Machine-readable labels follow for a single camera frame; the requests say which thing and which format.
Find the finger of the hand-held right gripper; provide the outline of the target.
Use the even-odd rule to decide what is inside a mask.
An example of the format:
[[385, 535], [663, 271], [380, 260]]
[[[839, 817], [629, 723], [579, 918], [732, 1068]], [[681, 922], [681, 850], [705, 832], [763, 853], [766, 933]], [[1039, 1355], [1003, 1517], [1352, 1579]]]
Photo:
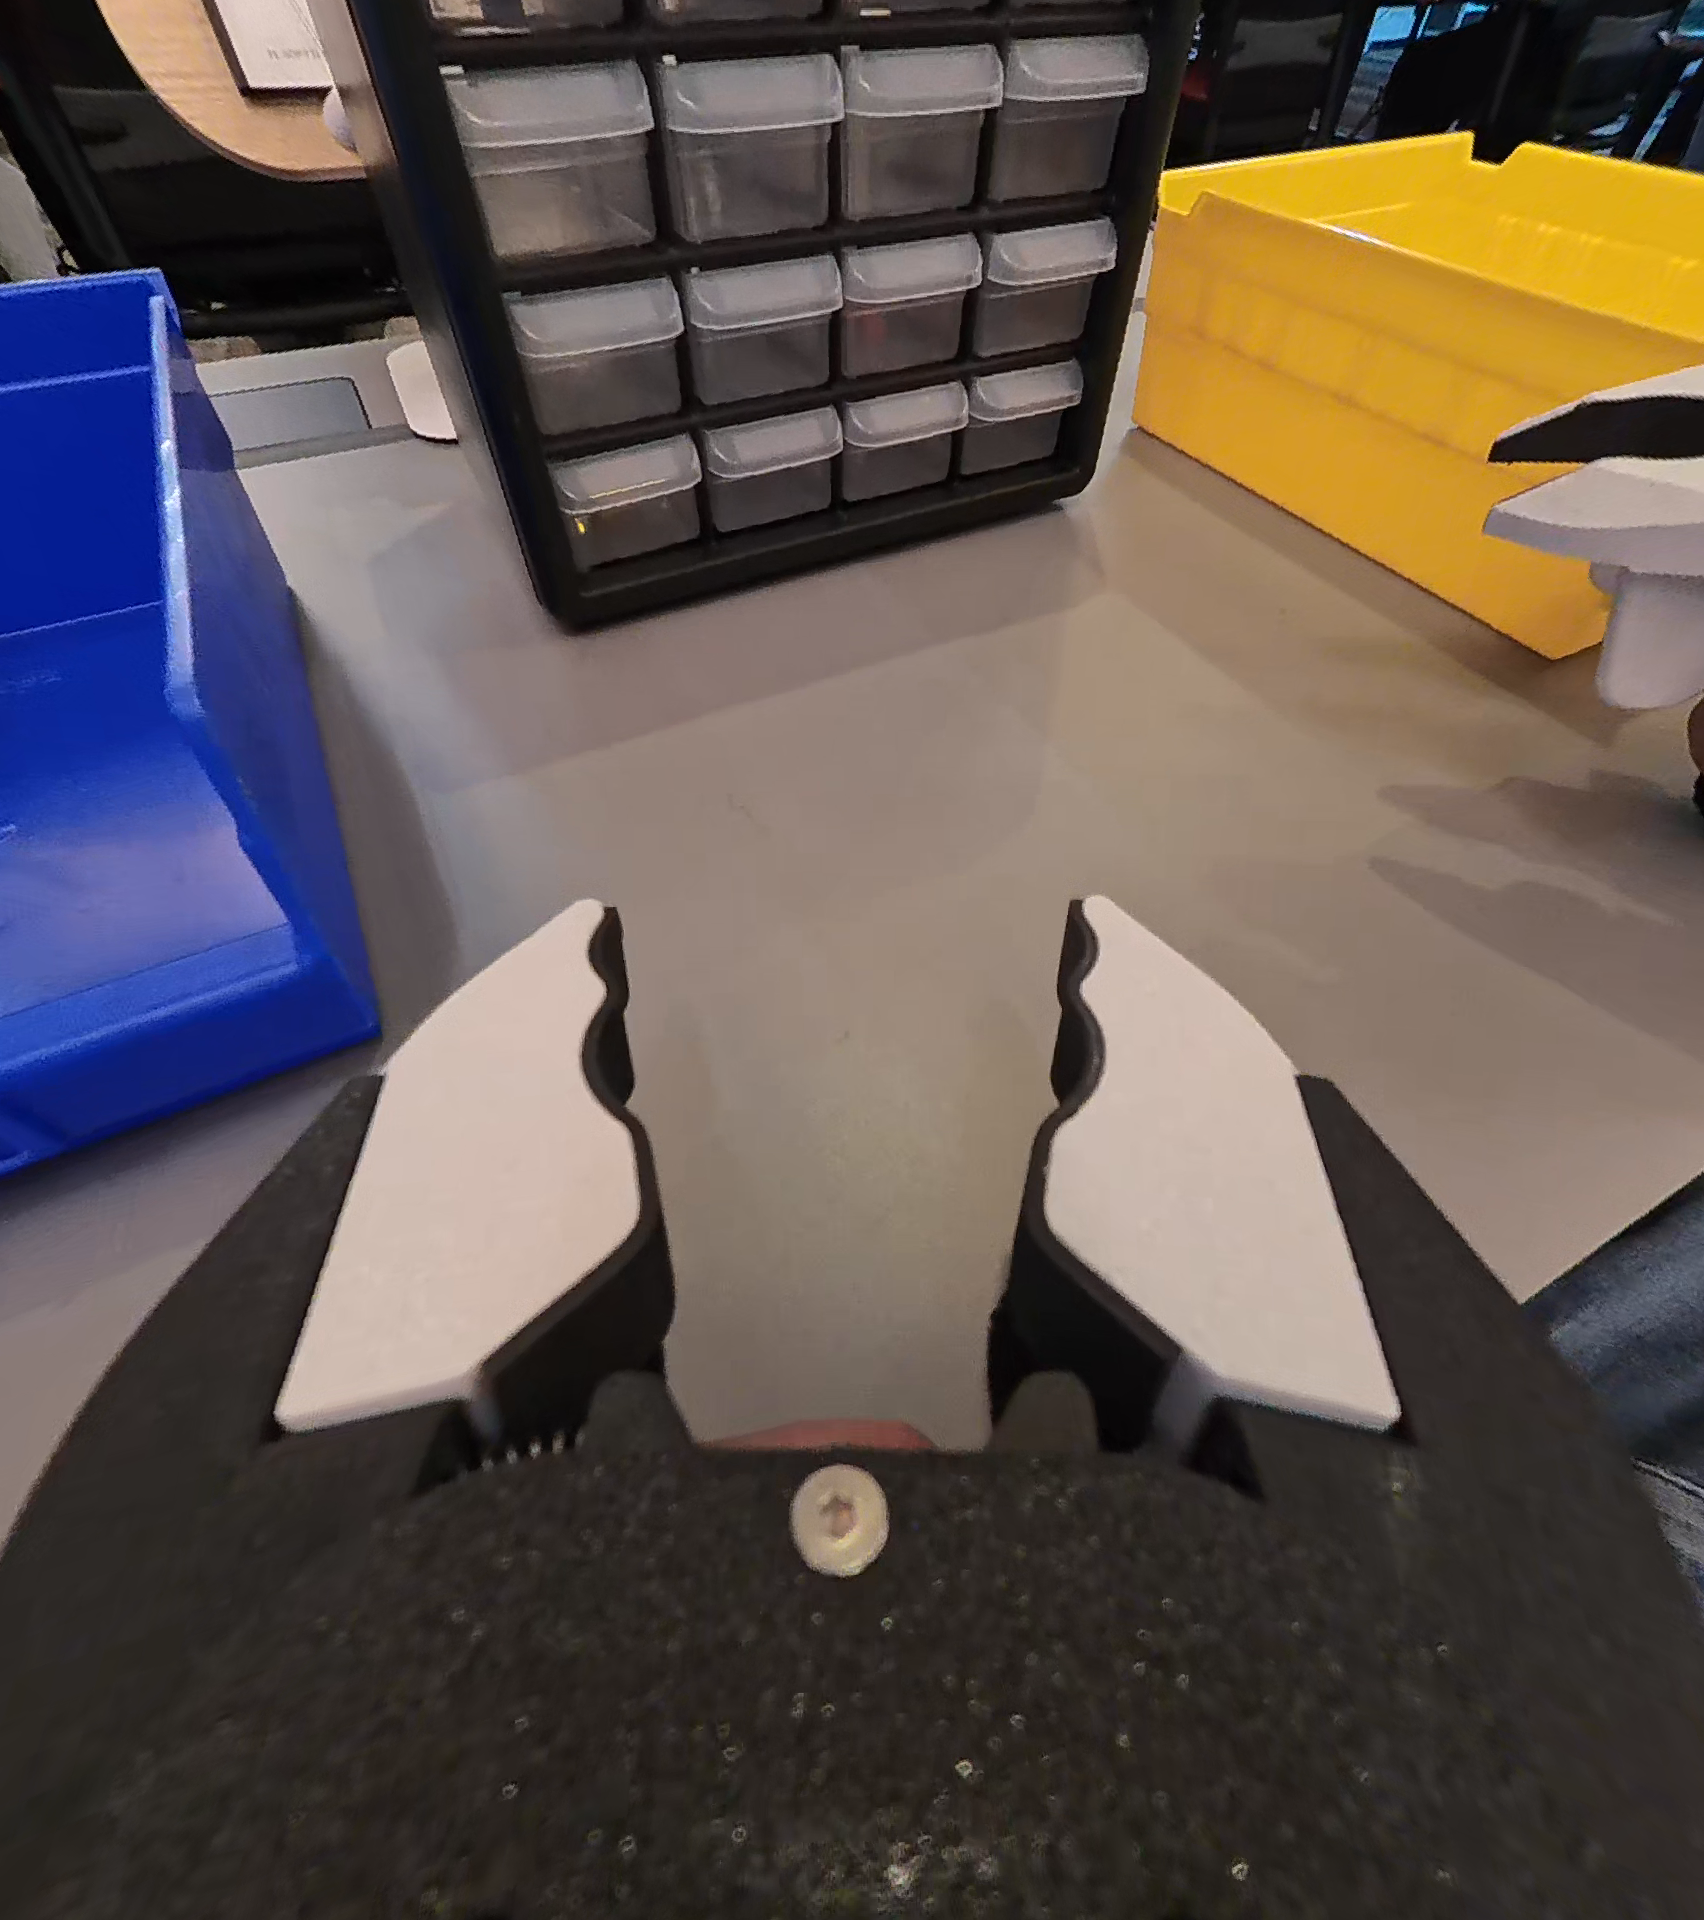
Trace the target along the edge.
[[1490, 466], [1588, 466], [1602, 460], [1704, 460], [1704, 365], [1588, 394], [1512, 424]]
[[1595, 693], [1676, 708], [1704, 693], [1704, 460], [1604, 460], [1496, 503], [1487, 536], [1568, 556], [1612, 599]]

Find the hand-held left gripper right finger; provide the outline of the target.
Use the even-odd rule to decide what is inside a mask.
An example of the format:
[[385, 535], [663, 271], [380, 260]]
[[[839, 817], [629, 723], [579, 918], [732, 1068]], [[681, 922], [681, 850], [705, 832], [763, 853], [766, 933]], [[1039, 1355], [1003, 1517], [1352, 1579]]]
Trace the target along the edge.
[[1384, 1339], [1294, 1062], [1107, 896], [1068, 906], [1053, 1108], [984, 1336], [994, 1429], [1079, 1382], [1107, 1452], [1201, 1452], [1223, 1409], [1387, 1437]]

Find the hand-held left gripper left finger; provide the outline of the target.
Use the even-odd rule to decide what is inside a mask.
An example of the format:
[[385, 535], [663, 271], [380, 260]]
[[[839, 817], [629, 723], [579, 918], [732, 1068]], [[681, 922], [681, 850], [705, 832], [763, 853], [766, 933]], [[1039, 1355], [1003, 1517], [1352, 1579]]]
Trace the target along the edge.
[[606, 1377], [662, 1361], [671, 1261], [624, 1007], [619, 915], [579, 899], [391, 1055], [280, 1429], [460, 1409], [478, 1437], [579, 1433]]

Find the yellow plastic bin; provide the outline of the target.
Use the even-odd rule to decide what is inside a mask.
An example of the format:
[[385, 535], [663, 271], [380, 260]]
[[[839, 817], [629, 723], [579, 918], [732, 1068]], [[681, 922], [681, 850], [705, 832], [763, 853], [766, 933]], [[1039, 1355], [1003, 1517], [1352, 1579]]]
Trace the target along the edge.
[[1482, 535], [1511, 427], [1704, 363], [1704, 175], [1468, 134], [1161, 175], [1135, 424], [1541, 658], [1586, 565]]

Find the blue plastic bin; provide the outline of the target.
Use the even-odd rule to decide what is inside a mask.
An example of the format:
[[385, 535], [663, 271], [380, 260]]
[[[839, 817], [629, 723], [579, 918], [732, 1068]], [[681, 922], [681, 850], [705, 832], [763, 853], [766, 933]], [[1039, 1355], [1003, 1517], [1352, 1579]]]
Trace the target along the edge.
[[165, 279], [0, 285], [0, 1178], [375, 1034], [297, 599]]

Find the white stand base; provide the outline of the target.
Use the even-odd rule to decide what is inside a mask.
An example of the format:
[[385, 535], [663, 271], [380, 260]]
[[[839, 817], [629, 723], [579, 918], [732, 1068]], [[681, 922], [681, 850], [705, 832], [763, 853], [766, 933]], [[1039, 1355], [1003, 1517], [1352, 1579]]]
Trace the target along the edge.
[[391, 347], [385, 368], [406, 433], [427, 444], [460, 444], [460, 427], [435, 376], [427, 341], [411, 339]]

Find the round wooden table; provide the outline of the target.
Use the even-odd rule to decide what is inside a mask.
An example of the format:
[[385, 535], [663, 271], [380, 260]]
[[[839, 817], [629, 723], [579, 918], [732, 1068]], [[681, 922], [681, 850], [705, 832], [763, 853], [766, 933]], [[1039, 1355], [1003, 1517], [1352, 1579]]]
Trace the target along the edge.
[[288, 182], [362, 182], [319, 95], [247, 95], [207, 2], [96, 2], [107, 33], [168, 120], [218, 159]]

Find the white framed sign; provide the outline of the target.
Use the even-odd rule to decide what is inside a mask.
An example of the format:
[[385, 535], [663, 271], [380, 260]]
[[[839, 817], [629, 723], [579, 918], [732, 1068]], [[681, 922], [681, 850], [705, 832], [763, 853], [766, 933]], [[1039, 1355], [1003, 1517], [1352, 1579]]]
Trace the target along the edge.
[[322, 98], [334, 87], [306, 2], [201, 7], [243, 98]]

